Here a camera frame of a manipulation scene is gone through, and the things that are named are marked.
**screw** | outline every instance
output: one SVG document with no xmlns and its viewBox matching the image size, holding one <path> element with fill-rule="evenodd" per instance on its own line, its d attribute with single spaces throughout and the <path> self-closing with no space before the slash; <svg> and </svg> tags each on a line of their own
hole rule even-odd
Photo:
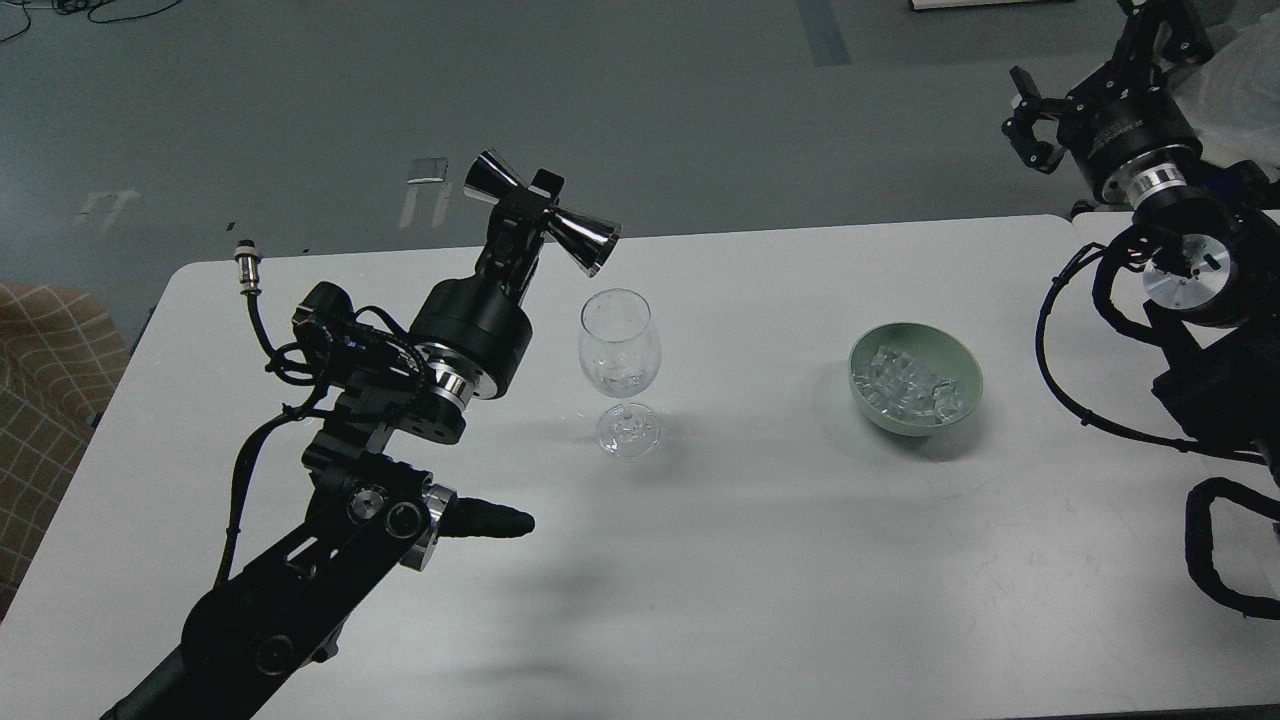
<svg viewBox="0 0 1280 720">
<path fill-rule="evenodd" d="M 387 532 L 394 538 L 417 534 L 422 527 L 422 514 L 408 502 L 399 502 L 387 514 Z"/>
<path fill-rule="evenodd" d="M 293 661 L 293 641 L 288 635 L 268 638 L 257 648 L 257 670 L 264 675 L 283 675 Z"/>
<path fill-rule="evenodd" d="M 387 502 L 387 498 L 376 488 L 361 488 L 352 493 L 347 510 L 351 511 L 352 518 L 364 521 L 378 515 L 384 502 Z"/>
</svg>

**robotic arm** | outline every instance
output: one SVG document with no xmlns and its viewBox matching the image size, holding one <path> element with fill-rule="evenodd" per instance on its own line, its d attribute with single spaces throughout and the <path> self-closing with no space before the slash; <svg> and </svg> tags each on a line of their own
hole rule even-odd
<svg viewBox="0 0 1280 720">
<path fill-rule="evenodd" d="M 1242 163 L 1211 191 L 1188 178 L 1198 173 L 1201 143 L 1166 87 L 1156 56 L 1199 64 L 1212 56 L 1203 27 L 1187 0 L 1117 0 L 1128 17 L 1111 59 L 1064 99 L 1042 97 L 1030 74 L 1012 68 L 1019 91 L 1002 129 L 1023 163 L 1043 173 L 1070 151 L 1093 196 L 1133 208 L 1133 225 L 1107 246 L 1087 246 L 1055 278 L 1037 327 L 1041 370 L 1053 395 L 1083 424 L 1219 457 L 1265 462 L 1280 483 L 1280 227 L 1257 208 L 1266 176 Z M 1038 120 L 1057 122 L 1057 143 L 1038 140 Z M 1169 372 L 1152 392 L 1194 441 L 1166 441 L 1129 430 L 1074 402 L 1044 363 L 1044 320 L 1070 278 L 1098 261 L 1093 302 L 1120 334 L 1155 345 Z M 1121 269 L 1142 273 L 1149 324 L 1126 318 L 1111 301 Z M 1201 347 L 1187 324 L 1234 328 Z M 1188 497 L 1185 553 L 1192 579 L 1215 601 L 1245 615 L 1280 619 L 1280 601 L 1228 588 L 1212 561 L 1210 505 L 1228 498 L 1280 520 L 1280 502 L 1225 478 L 1197 486 Z"/>
<path fill-rule="evenodd" d="M 275 348 L 257 314 L 261 255 L 252 243 L 237 249 L 250 319 L 271 357 L 268 370 L 312 391 L 246 441 L 214 588 L 188 615 L 180 644 L 105 720 L 251 717 L 296 670 L 338 652 L 347 616 L 397 562 L 421 571 L 440 537 L 532 530 L 530 515 L 457 497 L 431 473 L 383 450 L 396 430 L 457 443 L 470 400 L 507 392 L 532 337 L 520 304 L 544 234 L 588 275 L 608 259 L 620 225 L 559 208 L 563 183 L 539 170 L 526 186 L 497 154 L 481 154 L 467 193 L 495 208 L 475 274 L 436 284 L 408 331 L 378 307 L 355 310 L 340 287 L 321 282 L 294 311 L 294 342 Z M 388 329 L 360 323 L 364 311 Z M 317 410 L 330 387 L 340 396 L 332 410 Z M 259 450 L 273 429 L 302 418 L 324 418 L 302 455 L 315 488 L 305 520 L 232 578 Z"/>
</svg>

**metal connector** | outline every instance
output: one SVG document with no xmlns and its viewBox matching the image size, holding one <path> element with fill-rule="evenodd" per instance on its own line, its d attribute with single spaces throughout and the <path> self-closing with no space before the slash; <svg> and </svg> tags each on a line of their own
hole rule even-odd
<svg viewBox="0 0 1280 720">
<path fill-rule="evenodd" d="M 262 251 L 253 246 L 252 240 L 242 240 L 236 246 L 234 258 L 241 266 L 241 295 L 262 295 L 262 288 L 259 287 L 261 278 L 257 274 Z"/>
</svg>

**white table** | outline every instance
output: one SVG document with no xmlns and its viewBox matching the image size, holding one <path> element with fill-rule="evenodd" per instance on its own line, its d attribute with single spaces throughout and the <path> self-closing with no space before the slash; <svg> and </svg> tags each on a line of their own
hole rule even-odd
<svg viewBox="0 0 1280 720">
<path fill-rule="evenodd" d="M 443 541 L 425 574 L 393 571 L 338 657 L 259 717 L 963 719 L 1280 701 L 1280 624 L 1187 578 L 1183 501 L 1203 470 L 1080 428 L 1041 384 L 1036 313 L 1078 245 L 1048 217 L 627 238 L 595 281 L 548 247 L 508 396 L 474 402 L 456 447 L 389 447 L 538 529 Z M 268 328 L 284 342 L 320 279 L 408 322 L 475 256 L 269 259 Z M 664 350 L 640 398 L 666 439 L 630 464 L 594 447 L 611 401 L 576 359 L 577 310 L 611 286 L 650 300 Z M 852 406 L 849 347 L 892 320 L 945 328 L 982 363 L 983 404 L 947 434 L 891 437 Z M 1098 320 L 1083 283 L 1051 333 L 1064 383 L 1091 383 L 1082 400 L 1176 432 L 1147 392 L 1158 357 Z M 302 397 L 261 364 L 232 263 L 179 272 L 0 625 L 5 717 L 96 717 L 177 643 L 218 564 L 239 443 Z M 241 562 L 301 519 L 315 429 L 268 443 Z M 1224 561 L 1262 578 L 1248 553 Z"/>
</svg>

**black cable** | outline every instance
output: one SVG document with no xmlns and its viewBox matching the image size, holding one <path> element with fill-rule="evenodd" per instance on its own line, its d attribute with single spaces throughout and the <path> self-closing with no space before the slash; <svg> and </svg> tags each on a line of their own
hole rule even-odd
<svg viewBox="0 0 1280 720">
<path fill-rule="evenodd" d="M 22 8 L 22 14 L 27 17 L 27 24 L 22 26 L 22 29 L 19 29 L 18 32 L 5 36 L 3 40 L 0 40 L 0 45 L 4 45 L 5 42 L 9 42 L 14 37 L 18 37 L 26 33 L 28 29 L 31 29 L 31 10 L 27 9 L 27 5 L 29 4 L 31 4 L 29 0 L 14 0 L 13 3 L 9 3 L 10 6 Z"/>
<path fill-rule="evenodd" d="M 129 20 L 141 20 L 142 18 L 150 18 L 152 15 L 159 15 L 160 13 L 163 13 L 163 12 L 165 12 L 165 10 L 168 10 L 170 8 L 173 8 L 175 5 L 179 5 L 182 3 L 182 0 L 173 0 L 173 3 L 169 3 L 164 8 L 160 8 L 157 10 L 151 10 L 150 13 L 142 13 L 141 15 L 129 15 L 127 18 L 110 18 L 110 19 L 105 19 L 105 20 L 95 20 L 93 19 L 93 13 L 96 13 L 97 10 L 101 10 L 102 8 L 105 8 L 106 5 L 110 5 L 113 3 L 115 3 L 115 0 L 102 0 L 101 3 L 99 3 L 99 4 L 93 5 L 92 8 L 90 8 L 88 12 L 84 13 L 84 17 L 88 19 L 88 22 L 91 22 L 93 24 L 100 24 L 100 26 L 108 26 L 108 24 L 111 24 L 111 23 L 125 23 L 125 22 L 129 22 Z"/>
<path fill-rule="evenodd" d="M 355 316 L 358 318 L 364 313 L 372 313 L 374 315 L 378 315 L 378 318 L 387 324 L 387 328 L 392 331 L 392 334 L 399 337 L 401 340 L 408 340 L 408 333 L 404 332 L 404 328 L 402 328 L 401 324 L 396 322 L 396 318 L 392 318 L 392 314 L 387 310 L 383 310 L 376 305 L 365 305 L 360 310 L 356 310 Z"/>
<path fill-rule="evenodd" d="M 271 345 L 271 340 L 266 337 L 266 327 L 262 324 L 262 313 L 257 307 L 257 293 L 250 292 L 244 296 L 244 301 L 248 305 L 248 322 L 253 325 L 253 337 L 257 338 L 259 347 L 268 357 L 275 356 L 275 346 Z"/>
<path fill-rule="evenodd" d="M 276 428 L 310 418 L 315 413 L 315 406 L 329 393 L 328 383 L 319 383 L 312 388 L 311 395 L 298 407 L 284 406 L 283 411 L 264 423 L 260 428 L 250 433 L 236 456 L 236 465 L 232 469 L 232 502 L 230 516 L 227 521 L 227 541 L 223 544 L 223 557 L 218 564 L 218 575 L 214 587 L 225 583 L 230 578 L 232 562 L 236 557 L 236 541 L 239 536 L 241 518 L 244 515 L 244 502 L 248 500 L 248 486 L 253 478 L 253 468 L 257 465 L 257 456 L 262 451 L 266 438 Z"/>
<path fill-rule="evenodd" d="M 1179 452 L 1196 452 L 1198 455 L 1207 455 L 1210 457 L 1221 457 L 1225 460 L 1238 460 L 1242 462 L 1254 462 L 1265 465 L 1266 461 L 1261 455 L 1253 452 L 1220 450 L 1206 443 L 1190 439 L 1179 438 L 1164 438 L 1160 436 L 1153 436 L 1140 430 L 1135 430 L 1126 425 L 1121 425 L 1114 420 L 1108 420 L 1093 410 L 1089 410 L 1084 405 L 1080 405 L 1065 389 L 1057 380 L 1053 379 L 1052 372 L 1050 372 L 1048 361 L 1044 356 L 1044 329 L 1048 324 L 1048 316 L 1053 311 L 1053 304 L 1057 301 L 1057 296 L 1061 295 L 1062 290 L 1066 288 L 1068 283 L 1071 282 L 1080 270 L 1088 268 L 1101 258 L 1103 258 L 1111 250 L 1106 246 L 1091 242 L 1082 247 L 1071 258 L 1070 261 L 1062 268 L 1050 286 L 1048 293 L 1044 296 L 1044 302 L 1041 305 L 1039 318 L 1036 322 L 1036 363 L 1039 365 L 1041 377 L 1044 378 L 1044 384 L 1048 386 L 1048 391 L 1053 395 L 1057 401 L 1066 407 L 1073 415 L 1080 419 L 1082 425 L 1093 425 L 1100 430 L 1111 433 L 1114 436 L 1133 439 L 1138 442 L 1146 442 L 1149 445 L 1158 445 L 1164 447 L 1172 447 Z"/>
</svg>

